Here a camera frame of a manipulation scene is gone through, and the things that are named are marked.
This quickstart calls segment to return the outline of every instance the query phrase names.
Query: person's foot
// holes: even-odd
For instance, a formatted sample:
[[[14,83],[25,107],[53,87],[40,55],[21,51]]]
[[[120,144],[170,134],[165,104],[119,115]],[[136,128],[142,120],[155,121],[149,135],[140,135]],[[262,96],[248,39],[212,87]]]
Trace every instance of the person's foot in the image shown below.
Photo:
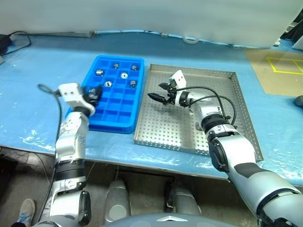
[[[30,227],[34,214],[35,202],[32,199],[26,199],[21,205],[18,222],[23,223],[26,227]]]

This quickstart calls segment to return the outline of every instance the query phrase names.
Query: stainless steel tray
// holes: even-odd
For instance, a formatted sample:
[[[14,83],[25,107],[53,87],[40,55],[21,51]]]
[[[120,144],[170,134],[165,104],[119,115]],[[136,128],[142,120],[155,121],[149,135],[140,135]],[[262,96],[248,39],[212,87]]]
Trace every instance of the stainless steel tray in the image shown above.
[[[234,102],[238,114],[235,125],[254,146],[256,160],[263,160],[236,73],[229,71],[151,64],[134,135],[135,143],[209,156],[205,134],[203,131],[196,130],[195,127],[195,123],[200,122],[201,119],[195,119],[187,108],[174,105],[164,106],[147,96],[147,93],[155,92],[167,97],[167,92],[158,84],[168,82],[168,78],[177,70],[183,71],[187,86],[211,87],[218,94]],[[202,93],[213,95],[206,90],[201,90]],[[222,100],[222,102],[226,114],[232,117],[232,107],[227,101]]]

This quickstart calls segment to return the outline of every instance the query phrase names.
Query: table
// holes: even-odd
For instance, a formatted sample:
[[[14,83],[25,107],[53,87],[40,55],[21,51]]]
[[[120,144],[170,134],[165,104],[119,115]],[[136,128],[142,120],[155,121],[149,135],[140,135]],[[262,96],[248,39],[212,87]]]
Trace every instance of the table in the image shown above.
[[[53,97],[36,85],[56,89],[62,83],[81,83],[99,54],[141,57],[145,77],[151,63],[235,71],[265,159],[258,165],[294,185],[303,185],[302,109],[293,104],[293,97],[265,94],[242,47],[208,42],[190,45],[179,38],[149,33],[101,34],[93,39],[31,38],[31,47],[4,56],[0,65],[1,146],[53,154],[58,109]],[[273,49],[289,51],[290,47],[282,40],[281,47]],[[63,104],[63,114],[67,110]],[[133,136],[90,131],[86,158],[226,178],[212,166],[210,157],[135,145]]]

